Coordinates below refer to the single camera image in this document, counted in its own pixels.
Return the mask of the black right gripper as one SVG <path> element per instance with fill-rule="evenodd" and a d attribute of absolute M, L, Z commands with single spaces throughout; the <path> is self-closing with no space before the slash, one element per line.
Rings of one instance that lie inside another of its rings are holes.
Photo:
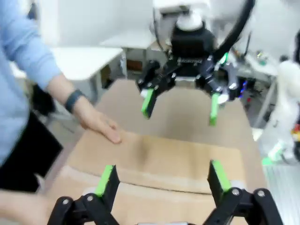
<path fill-rule="evenodd" d="M 157 60 L 150 60 L 143 68 L 137 88 L 144 98 L 141 112 L 146 119 L 150 119 L 158 96 L 175 86 L 176 75 L 196 77 L 200 72 L 200 79 L 204 81 L 202 89 L 211 97 L 210 126 L 217 124 L 219 110 L 239 96 L 236 65 L 227 61 L 215 69 L 217 64 L 213 58 L 208 58 L 215 50 L 215 36 L 205 22 L 201 25 L 192 31 L 181 30 L 175 25 L 167 62 L 161 66 Z"/>

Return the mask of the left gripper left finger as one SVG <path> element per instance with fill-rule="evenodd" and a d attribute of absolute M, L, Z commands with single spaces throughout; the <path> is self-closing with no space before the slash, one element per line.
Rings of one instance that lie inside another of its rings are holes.
<path fill-rule="evenodd" d="M 111 214 L 120 184 L 115 165 L 107 165 L 95 192 L 82 195 L 77 200 L 69 196 L 57 199 L 48 225 L 83 225 L 94 222 L 97 225 L 117 225 Z"/>

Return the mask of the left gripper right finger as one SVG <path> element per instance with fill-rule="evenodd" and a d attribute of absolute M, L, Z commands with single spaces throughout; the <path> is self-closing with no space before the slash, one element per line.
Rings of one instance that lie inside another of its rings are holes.
<path fill-rule="evenodd" d="M 249 193 L 233 187 L 218 160 L 210 161 L 207 180 L 216 207 L 205 220 L 206 225 L 229 225 L 234 217 L 244 218 L 249 225 L 283 225 L 268 189 Z"/>

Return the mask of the person's right hand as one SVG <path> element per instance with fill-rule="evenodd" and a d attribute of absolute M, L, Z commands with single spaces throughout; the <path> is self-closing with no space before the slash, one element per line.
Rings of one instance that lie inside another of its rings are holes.
<path fill-rule="evenodd" d="M 37 194 L 0 192 L 0 216 L 23 225 L 46 225 L 49 201 Z"/>

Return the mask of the person's left hand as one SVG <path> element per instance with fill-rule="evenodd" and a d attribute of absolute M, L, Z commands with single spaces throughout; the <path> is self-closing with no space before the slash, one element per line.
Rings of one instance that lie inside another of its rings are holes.
<path fill-rule="evenodd" d="M 81 125 L 102 134 L 112 143 L 121 143 L 121 136 L 116 122 L 96 109 L 87 110 L 79 116 Z"/>

